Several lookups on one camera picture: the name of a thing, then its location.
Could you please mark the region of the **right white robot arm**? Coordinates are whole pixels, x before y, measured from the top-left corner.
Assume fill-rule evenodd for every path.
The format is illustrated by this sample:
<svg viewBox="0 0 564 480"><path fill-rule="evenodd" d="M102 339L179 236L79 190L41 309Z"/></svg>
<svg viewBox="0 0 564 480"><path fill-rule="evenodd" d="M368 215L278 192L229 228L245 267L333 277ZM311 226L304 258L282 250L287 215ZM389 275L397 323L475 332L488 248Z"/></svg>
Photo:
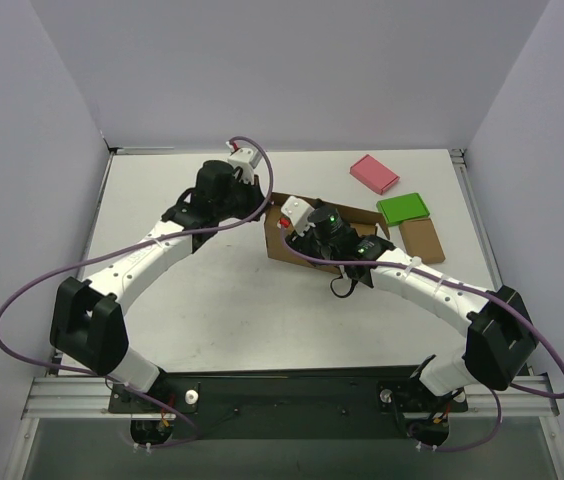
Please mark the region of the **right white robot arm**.
<svg viewBox="0 0 564 480"><path fill-rule="evenodd" d="M359 234L331 205L313 207L291 196L278 226L294 256L336 268L352 287L363 284L400 296L464 338L462 347L430 355L412 374L436 397L472 384L506 390L538 344L515 290L490 291L445 276L382 237Z"/></svg>

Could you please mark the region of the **small brown cardboard box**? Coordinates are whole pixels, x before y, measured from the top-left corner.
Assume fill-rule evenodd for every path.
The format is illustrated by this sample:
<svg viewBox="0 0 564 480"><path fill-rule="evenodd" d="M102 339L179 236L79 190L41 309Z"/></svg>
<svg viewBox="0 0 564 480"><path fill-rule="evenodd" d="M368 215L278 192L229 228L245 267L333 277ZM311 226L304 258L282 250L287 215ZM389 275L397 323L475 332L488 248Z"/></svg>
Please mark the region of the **small brown cardboard box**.
<svg viewBox="0 0 564 480"><path fill-rule="evenodd" d="M430 218L405 221L399 231L406 252L419 257L425 264L440 264L446 260L435 226Z"/></svg>

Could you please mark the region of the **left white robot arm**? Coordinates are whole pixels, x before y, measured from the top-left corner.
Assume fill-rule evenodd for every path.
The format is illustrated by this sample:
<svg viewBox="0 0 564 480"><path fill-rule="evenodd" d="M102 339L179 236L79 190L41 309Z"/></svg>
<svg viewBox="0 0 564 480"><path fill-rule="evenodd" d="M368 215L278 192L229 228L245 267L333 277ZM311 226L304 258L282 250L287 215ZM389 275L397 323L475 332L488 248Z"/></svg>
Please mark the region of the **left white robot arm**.
<svg viewBox="0 0 564 480"><path fill-rule="evenodd" d="M208 160L196 183L168 208L143 238L142 248L121 256L84 280L70 277L57 291L52 346L99 376L132 388L145 411L166 402L159 368L129 344L124 316L175 263L195 253L225 220L259 218L266 204L250 160Z"/></svg>

